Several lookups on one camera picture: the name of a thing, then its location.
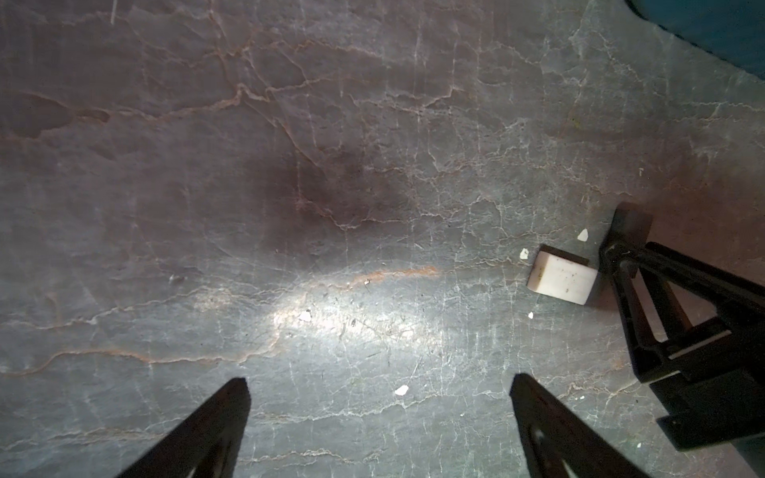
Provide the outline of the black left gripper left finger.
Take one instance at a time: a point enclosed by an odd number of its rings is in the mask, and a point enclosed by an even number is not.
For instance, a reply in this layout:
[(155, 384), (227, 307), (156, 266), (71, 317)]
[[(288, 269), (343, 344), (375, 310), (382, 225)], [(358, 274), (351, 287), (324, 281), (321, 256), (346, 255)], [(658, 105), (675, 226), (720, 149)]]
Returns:
[(245, 378), (229, 380), (120, 475), (231, 477), (250, 408)]

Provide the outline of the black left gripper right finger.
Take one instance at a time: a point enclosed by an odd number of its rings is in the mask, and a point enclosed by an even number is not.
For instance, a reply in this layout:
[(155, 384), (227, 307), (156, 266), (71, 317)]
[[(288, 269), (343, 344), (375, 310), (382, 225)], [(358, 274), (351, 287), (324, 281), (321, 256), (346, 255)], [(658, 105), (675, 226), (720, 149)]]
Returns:
[(647, 474), (568, 410), (529, 374), (509, 392), (532, 477), (645, 477)]

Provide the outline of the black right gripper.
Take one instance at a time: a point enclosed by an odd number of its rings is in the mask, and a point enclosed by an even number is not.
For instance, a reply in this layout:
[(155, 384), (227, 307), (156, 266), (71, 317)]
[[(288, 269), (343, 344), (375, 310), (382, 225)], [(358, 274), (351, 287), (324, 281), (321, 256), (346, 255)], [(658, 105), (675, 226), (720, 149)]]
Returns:
[(764, 475), (764, 288), (651, 242), (653, 217), (623, 202), (600, 246), (633, 370), (678, 451), (730, 444)]

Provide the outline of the white eraser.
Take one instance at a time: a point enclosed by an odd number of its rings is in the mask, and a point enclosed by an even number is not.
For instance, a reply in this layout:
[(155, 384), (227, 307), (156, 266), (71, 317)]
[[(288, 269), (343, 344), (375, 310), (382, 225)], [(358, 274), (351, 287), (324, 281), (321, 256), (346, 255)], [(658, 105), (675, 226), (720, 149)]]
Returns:
[(590, 299), (598, 271), (579, 256), (541, 245), (535, 256), (527, 288), (537, 294), (583, 306)]

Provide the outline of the teal plastic storage box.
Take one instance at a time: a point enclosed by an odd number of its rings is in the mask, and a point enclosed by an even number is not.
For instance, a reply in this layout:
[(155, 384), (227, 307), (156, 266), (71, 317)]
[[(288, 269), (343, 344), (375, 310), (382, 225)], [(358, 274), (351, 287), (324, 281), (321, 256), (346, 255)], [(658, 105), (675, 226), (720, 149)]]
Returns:
[(764, 78), (763, 0), (627, 0), (637, 17)]

